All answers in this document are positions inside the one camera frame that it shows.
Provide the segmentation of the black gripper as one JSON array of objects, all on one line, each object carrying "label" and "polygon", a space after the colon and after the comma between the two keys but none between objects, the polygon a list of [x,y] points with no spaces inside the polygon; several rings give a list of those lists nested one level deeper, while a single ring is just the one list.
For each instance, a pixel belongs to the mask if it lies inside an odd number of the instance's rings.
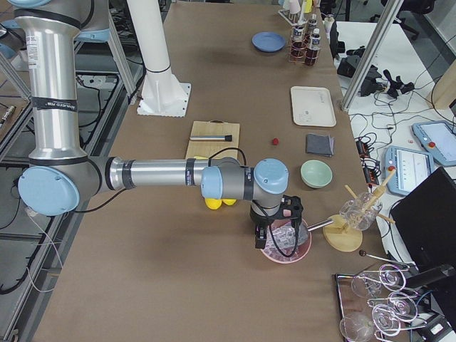
[{"label": "black gripper", "polygon": [[257,204],[254,200],[252,204],[260,211],[257,214],[253,207],[250,209],[250,217],[252,221],[257,224],[255,226],[255,248],[264,249],[267,241],[267,227],[271,226],[275,220],[289,220],[291,226],[295,229],[299,228],[302,220],[302,212],[304,207],[301,199],[297,196],[283,195],[278,210],[274,214],[268,214],[266,208]]}]

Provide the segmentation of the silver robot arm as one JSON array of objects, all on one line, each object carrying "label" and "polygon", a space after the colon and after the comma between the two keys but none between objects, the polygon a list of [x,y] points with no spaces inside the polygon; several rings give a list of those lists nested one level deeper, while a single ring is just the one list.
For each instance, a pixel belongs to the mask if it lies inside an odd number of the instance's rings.
[{"label": "silver robot arm", "polygon": [[31,82],[36,146],[19,178],[19,194],[32,210],[57,216],[73,211],[99,192],[145,185],[198,186],[202,196],[247,200],[256,247],[272,237],[272,224],[287,219],[295,231],[303,207],[287,196],[289,171],[273,158],[254,167],[231,157],[197,160],[93,158],[79,140],[74,41],[110,37],[107,1],[15,1],[24,30]]}]

